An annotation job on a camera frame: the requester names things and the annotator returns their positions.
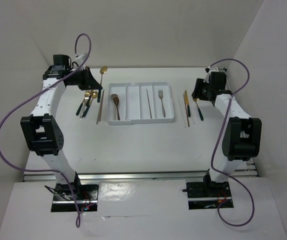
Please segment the gold spoon green handle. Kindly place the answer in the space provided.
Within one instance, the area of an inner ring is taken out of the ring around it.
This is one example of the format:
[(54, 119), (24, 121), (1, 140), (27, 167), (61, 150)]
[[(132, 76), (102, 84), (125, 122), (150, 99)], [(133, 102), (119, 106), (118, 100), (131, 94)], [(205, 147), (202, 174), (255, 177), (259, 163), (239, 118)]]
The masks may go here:
[(88, 111), (89, 111), (89, 109), (91, 107), (91, 104), (92, 104), (93, 100), (96, 99), (97, 97), (98, 97), (98, 92), (97, 91), (93, 91), (93, 92), (90, 93), (90, 95), (88, 97), (88, 100), (87, 100), (87, 102), (85, 104), (85, 110), (83, 111), (83, 113), (81, 115), (82, 118), (86, 117), (86, 115), (87, 115), (87, 113), (88, 113)]
[[(101, 78), (100, 78), (100, 85), (102, 85), (102, 81), (103, 81), (103, 75), (107, 72), (108, 67), (105, 65), (103, 67), (100, 68), (100, 74), (101, 74)], [(97, 102), (100, 103), (101, 102), (101, 97), (102, 97), (102, 90), (99, 89), (98, 90), (98, 96), (97, 96)]]

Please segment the silver fork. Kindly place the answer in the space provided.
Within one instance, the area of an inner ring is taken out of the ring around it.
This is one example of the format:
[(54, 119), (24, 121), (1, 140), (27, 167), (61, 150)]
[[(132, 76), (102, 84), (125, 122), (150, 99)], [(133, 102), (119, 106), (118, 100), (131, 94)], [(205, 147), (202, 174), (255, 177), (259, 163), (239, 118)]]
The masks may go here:
[(165, 111), (165, 107), (164, 107), (164, 102), (163, 102), (163, 90), (162, 89), (159, 89), (158, 90), (158, 97), (161, 101), (161, 110), (162, 110), (162, 116), (165, 118), (166, 117), (166, 111)]

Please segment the metal chopstick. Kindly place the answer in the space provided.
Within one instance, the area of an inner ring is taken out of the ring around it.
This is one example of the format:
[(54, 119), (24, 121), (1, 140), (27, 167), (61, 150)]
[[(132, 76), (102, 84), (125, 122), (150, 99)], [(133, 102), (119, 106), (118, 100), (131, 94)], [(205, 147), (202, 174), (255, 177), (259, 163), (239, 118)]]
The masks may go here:
[(148, 101), (148, 109), (149, 109), (150, 119), (153, 119), (148, 89), (146, 89), (146, 95), (147, 95), (147, 101)]

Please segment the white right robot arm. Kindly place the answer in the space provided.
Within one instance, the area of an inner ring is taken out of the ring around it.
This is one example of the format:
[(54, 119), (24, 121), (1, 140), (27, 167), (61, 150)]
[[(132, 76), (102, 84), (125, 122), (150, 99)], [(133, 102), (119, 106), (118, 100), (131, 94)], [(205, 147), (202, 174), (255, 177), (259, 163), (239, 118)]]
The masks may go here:
[(205, 71), (206, 77), (196, 80), (192, 97), (211, 102), (224, 117), (222, 136), (201, 185), (206, 197), (217, 197), (227, 192), (228, 177), (242, 162), (259, 154), (262, 121), (241, 108), (233, 93), (226, 88), (227, 75), (223, 70), (207, 67)]

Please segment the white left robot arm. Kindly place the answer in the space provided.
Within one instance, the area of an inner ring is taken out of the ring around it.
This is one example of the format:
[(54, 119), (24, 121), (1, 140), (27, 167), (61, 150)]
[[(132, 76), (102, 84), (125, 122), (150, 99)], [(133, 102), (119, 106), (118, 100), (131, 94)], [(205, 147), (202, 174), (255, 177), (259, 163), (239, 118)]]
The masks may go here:
[(55, 117), (67, 86), (77, 86), (82, 91), (102, 89), (90, 69), (82, 66), (86, 56), (86, 53), (83, 53), (75, 58), (74, 62), (80, 69), (73, 73), (69, 56), (55, 54), (53, 65), (42, 76), (45, 92), (40, 95), (31, 114), (20, 120), (29, 150), (35, 152), (54, 170), (54, 194), (66, 195), (72, 200), (82, 195), (81, 181), (63, 152), (64, 134)]

